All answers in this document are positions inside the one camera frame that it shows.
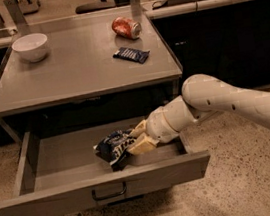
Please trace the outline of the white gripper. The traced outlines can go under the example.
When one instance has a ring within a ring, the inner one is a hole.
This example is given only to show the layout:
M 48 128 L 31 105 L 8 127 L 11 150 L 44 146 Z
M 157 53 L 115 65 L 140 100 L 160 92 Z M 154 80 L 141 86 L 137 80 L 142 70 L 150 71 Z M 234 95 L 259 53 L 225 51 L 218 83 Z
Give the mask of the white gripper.
M 136 140 L 128 147 L 127 151 L 129 153 L 133 155 L 147 153 L 154 150 L 158 142 L 168 143 L 178 137 L 178 132 L 171 128 L 164 114 L 163 107 L 159 106 L 159 108 L 152 111 L 146 121 L 140 121 L 133 128 L 130 136 L 135 137 Z

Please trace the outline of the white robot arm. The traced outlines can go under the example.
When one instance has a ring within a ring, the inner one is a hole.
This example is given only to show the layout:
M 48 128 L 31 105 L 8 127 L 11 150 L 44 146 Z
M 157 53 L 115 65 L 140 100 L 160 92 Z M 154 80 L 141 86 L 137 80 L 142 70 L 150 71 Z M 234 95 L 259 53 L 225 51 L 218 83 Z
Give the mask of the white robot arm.
M 129 153 L 153 150 L 217 112 L 232 112 L 270 129 L 270 92 L 237 88 L 206 74 L 190 76 L 181 88 L 181 95 L 159 106 L 134 128 L 131 136 L 136 140 L 128 147 Z

